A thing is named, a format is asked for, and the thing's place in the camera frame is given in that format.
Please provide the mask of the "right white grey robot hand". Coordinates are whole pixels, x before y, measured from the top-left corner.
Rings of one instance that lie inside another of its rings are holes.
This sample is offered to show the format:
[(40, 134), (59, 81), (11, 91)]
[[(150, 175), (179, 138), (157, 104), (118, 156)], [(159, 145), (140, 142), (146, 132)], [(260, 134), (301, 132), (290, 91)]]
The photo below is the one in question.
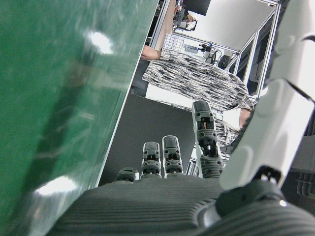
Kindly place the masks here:
[(315, 3), (289, 2), (267, 93), (223, 172), (116, 181), (82, 194), (51, 236), (312, 236), (315, 218), (281, 186), (315, 106)]

